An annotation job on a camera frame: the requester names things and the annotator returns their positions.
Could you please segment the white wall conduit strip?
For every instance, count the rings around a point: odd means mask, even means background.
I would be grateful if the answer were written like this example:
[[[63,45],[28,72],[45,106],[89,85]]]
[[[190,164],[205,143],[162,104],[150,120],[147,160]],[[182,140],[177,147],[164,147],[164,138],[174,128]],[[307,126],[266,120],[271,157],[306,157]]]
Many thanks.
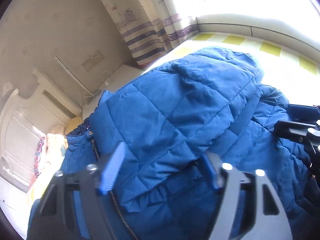
[[[66,65],[57,57],[54,56],[55,61],[65,70],[65,72],[82,88],[87,92],[90,96],[94,96],[94,94],[66,67]]]

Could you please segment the white bedside table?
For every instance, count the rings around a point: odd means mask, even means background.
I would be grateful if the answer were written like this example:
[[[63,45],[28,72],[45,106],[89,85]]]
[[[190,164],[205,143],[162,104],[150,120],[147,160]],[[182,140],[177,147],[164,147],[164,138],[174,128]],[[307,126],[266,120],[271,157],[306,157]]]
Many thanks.
[[[103,81],[94,96],[84,94],[81,97],[82,118],[86,119],[94,112],[104,90],[114,93],[127,83],[142,75],[143,72],[144,71],[141,69],[126,64],[120,66],[112,75]]]

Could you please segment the yellow white checkered bed sheet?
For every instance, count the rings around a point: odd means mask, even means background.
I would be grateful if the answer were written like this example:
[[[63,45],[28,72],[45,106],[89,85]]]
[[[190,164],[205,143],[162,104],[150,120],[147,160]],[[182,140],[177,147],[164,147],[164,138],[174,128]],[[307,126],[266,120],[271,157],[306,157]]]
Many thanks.
[[[290,48],[251,36],[198,33],[157,60],[147,71],[206,47],[251,54],[264,70],[263,84],[282,91],[290,103],[319,105],[319,64]]]

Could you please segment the beige wall socket panel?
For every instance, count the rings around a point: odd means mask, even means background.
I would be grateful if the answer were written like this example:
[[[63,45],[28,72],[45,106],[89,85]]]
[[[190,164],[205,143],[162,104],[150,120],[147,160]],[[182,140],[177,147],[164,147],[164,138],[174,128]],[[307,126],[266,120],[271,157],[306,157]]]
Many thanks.
[[[103,59],[104,59],[104,56],[99,51],[96,51],[91,56],[89,56],[81,65],[85,71],[89,72],[93,67],[95,67]]]

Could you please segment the striped patterned curtain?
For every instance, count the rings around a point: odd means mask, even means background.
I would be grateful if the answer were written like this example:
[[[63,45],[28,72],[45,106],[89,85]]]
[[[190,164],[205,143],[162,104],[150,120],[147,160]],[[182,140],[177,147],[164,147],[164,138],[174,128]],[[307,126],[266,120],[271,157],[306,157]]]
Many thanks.
[[[190,0],[101,0],[140,69],[198,33]]]

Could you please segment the white wooden headboard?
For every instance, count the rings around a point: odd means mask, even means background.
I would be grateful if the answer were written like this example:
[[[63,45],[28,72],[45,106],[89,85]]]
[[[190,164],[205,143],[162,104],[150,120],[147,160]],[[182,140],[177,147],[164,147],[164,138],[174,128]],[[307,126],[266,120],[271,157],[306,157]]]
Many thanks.
[[[1,111],[1,175],[27,192],[34,175],[39,140],[57,125],[82,115],[74,103],[44,73],[34,70],[38,87],[29,98],[15,89]]]

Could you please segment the yellow pillow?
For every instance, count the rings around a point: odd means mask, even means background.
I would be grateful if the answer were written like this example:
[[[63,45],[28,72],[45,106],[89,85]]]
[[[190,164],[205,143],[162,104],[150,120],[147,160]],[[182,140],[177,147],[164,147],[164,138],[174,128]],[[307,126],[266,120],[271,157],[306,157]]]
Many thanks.
[[[65,135],[72,132],[74,129],[76,129],[80,124],[82,124],[82,117],[76,116],[72,119],[70,119],[67,122],[66,129],[65,129]]]

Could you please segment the blue quilted puffer jacket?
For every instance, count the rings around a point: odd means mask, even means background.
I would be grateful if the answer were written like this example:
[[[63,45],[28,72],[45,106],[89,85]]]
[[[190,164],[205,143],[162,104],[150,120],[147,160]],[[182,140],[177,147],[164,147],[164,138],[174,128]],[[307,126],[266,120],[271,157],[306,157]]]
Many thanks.
[[[319,177],[304,146],[274,134],[291,104],[251,55],[208,47],[115,93],[67,135],[33,204],[28,239],[319,239]],[[113,189],[98,162],[125,142]],[[209,185],[216,153],[225,185]]]

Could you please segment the floral embroidered pillow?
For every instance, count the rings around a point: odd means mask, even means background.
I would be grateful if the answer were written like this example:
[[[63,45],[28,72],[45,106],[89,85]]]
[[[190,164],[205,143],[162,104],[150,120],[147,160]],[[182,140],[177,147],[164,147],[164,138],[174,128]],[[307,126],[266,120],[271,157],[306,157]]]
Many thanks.
[[[38,178],[44,169],[47,155],[47,138],[41,137],[37,143],[37,148],[34,157],[34,176]]]

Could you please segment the white window sill ledge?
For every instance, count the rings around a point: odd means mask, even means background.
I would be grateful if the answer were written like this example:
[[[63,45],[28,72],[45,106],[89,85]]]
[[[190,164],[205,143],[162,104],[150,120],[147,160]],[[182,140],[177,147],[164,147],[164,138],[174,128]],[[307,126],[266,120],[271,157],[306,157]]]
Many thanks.
[[[301,33],[296,28],[290,26],[281,20],[274,20],[270,18],[259,18],[254,16],[247,16],[241,14],[209,14],[197,16],[198,24],[231,24],[243,25],[247,27],[254,27],[274,31],[292,38],[296,38],[315,49],[319,49],[319,42]]]

